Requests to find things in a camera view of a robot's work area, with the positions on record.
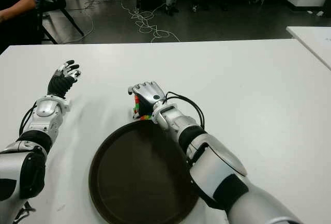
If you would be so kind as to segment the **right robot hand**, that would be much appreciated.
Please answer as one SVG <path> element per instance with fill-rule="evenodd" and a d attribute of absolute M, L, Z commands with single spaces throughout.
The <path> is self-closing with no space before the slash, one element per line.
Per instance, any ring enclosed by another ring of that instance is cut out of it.
<path fill-rule="evenodd" d="M 144 119 L 151 116 L 154 106 L 163 102 L 166 95 L 156 82 L 139 83 L 128 88 L 128 94 L 134 95 L 134 116 L 133 118 Z"/>

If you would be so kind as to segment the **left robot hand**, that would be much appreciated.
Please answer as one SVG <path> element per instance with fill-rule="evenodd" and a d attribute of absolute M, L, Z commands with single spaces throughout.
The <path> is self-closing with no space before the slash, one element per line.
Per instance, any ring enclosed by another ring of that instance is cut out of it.
<path fill-rule="evenodd" d="M 50 79 L 47 95 L 53 95 L 65 99 L 67 92 L 81 76 L 79 65 L 74 60 L 69 60 L 60 65 Z"/>

